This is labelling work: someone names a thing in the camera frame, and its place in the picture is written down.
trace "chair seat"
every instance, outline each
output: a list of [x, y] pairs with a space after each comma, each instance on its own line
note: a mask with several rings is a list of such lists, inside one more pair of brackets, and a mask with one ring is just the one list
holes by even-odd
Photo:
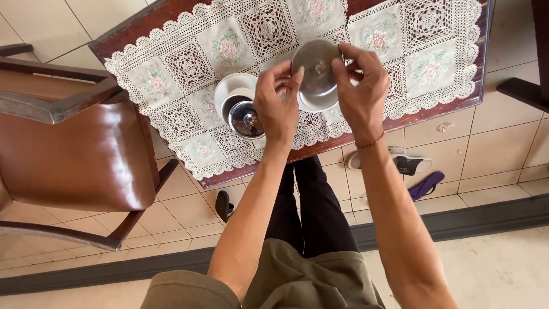
[[146, 209], [155, 198], [148, 154], [127, 99], [97, 104], [55, 125], [0, 113], [0, 176], [22, 203], [85, 211]]

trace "olive green t-shirt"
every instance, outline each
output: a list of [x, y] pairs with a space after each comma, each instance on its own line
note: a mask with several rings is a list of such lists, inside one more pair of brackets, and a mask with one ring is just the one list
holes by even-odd
[[[362, 254], [331, 252], [303, 258], [287, 242], [263, 243], [257, 272], [242, 308], [362, 308], [384, 305]], [[239, 309], [240, 302], [223, 282], [190, 271], [153, 277], [141, 309]]]

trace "black pants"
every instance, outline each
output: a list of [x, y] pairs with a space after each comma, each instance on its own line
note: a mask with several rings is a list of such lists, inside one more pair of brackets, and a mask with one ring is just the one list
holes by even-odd
[[[301, 224], [293, 194], [294, 168], [300, 193]], [[286, 165], [267, 238], [289, 243], [305, 258], [337, 251], [360, 252], [317, 156]]]

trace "metal lid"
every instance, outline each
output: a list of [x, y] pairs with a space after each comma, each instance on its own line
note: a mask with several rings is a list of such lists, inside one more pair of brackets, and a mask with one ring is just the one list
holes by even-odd
[[292, 75], [305, 67], [299, 91], [307, 95], [323, 96], [336, 87], [332, 60], [343, 59], [339, 47], [325, 38], [316, 38], [298, 48], [292, 60]]
[[229, 126], [237, 135], [245, 139], [255, 140], [265, 135], [252, 101], [242, 101], [231, 108]]

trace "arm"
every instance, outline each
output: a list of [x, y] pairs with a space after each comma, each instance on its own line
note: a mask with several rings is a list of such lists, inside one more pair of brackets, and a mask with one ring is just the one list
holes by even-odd
[[[379, 254], [389, 286], [402, 308], [457, 308], [434, 243], [385, 140], [375, 142], [383, 133], [383, 107], [390, 85], [388, 75], [375, 53], [348, 44], [340, 44], [340, 49], [355, 61], [346, 69], [340, 60], [335, 60], [332, 67], [338, 82], [341, 112], [358, 146]], [[359, 68], [364, 75], [355, 72]], [[360, 83], [354, 87], [349, 77]]]
[[[290, 80], [290, 61], [283, 62], [257, 81], [254, 106], [265, 129], [267, 144], [257, 172], [231, 216], [211, 258], [208, 276], [225, 283], [242, 302], [257, 270], [259, 256], [282, 172], [297, 129], [296, 94], [303, 79]], [[286, 92], [282, 101], [279, 94]]]

